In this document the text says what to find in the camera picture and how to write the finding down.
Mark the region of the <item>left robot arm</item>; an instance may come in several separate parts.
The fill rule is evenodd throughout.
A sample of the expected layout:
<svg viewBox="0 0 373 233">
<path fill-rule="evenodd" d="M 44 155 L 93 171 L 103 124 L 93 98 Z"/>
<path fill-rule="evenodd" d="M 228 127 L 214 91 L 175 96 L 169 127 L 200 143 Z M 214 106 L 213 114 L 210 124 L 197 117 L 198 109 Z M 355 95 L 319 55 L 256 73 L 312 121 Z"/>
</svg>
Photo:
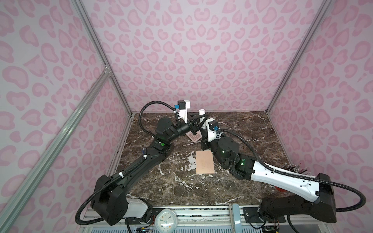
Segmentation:
<svg viewBox="0 0 373 233">
<path fill-rule="evenodd" d="M 206 117 L 206 114 L 195 115 L 188 123 L 181 120 L 179 125 L 175 125 L 170 118 L 161 118 L 157 123 L 153 141 L 143 149 L 140 158 L 119 173 L 110 177 L 103 175 L 97 180 L 94 193 L 86 202 L 99 214 L 99 218 L 83 221 L 76 216 L 76 223 L 89 225 L 105 221 L 113 226 L 123 218 L 148 223 L 152 215 L 152 205 L 143 198 L 130 199 L 127 194 L 145 174 L 172 153 L 175 148 L 172 142 L 175 139 L 185 136 L 188 132 L 196 134 L 202 128 Z"/>
</svg>

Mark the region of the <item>white glue stick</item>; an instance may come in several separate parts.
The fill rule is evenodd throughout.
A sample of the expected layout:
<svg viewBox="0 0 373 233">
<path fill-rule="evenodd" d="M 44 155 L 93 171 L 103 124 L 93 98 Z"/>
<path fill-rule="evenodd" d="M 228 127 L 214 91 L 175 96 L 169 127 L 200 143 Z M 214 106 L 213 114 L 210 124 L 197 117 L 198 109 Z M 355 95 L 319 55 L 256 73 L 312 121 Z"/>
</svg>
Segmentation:
<svg viewBox="0 0 373 233">
<path fill-rule="evenodd" d="M 207 115 L 206 115 L 206 112 L 205 112 L 205 109 L 200 109 L 199 110 L 199 121 L 200 121 L 200 124 L 204 124 L 207 120 Z"/>
</svg>

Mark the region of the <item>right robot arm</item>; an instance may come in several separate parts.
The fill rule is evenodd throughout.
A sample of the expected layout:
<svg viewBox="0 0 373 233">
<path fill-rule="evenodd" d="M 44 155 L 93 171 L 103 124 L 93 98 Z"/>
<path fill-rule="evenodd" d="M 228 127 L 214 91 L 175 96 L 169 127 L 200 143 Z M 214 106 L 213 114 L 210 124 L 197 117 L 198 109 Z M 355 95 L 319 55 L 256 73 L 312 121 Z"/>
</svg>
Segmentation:
<svg viewBox="0 0 373 233">
<path fill-rule="evenodd" d="M 216 134 L 209 128 L 202 129 L 201 134 L 202 150 L 211 150 L 220 166 L 236 179 L 266 183 L 293 193 L 284 198 L 264 198 L 258 209 L 263 219 L 309 215 L 322 222 L 336 223 L 334 190 L 328 184 L 328 176 L 319 174 L 325 178 L 325 182 L 320 183 L 312 176 L 296 178 L 294 172 L 282 175 L 282 169 L 261 164 L 254 156 L 241 153 L 239 143 L 232 138 Z"/>
</svg>

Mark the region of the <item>peach envelope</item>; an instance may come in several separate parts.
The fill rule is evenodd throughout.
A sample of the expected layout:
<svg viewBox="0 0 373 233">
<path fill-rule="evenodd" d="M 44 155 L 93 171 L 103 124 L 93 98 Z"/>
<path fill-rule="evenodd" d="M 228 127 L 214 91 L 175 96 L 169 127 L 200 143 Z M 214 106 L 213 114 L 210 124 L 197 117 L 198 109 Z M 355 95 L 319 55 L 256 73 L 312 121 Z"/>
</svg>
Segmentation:
<svg viewBox="0 0 373 233">
<path fill-rule="evenodd" d="M 210 150 L 196 151 L 196 173 L 197 174 L 214 174 L 213 154 Z"/>
</svg>

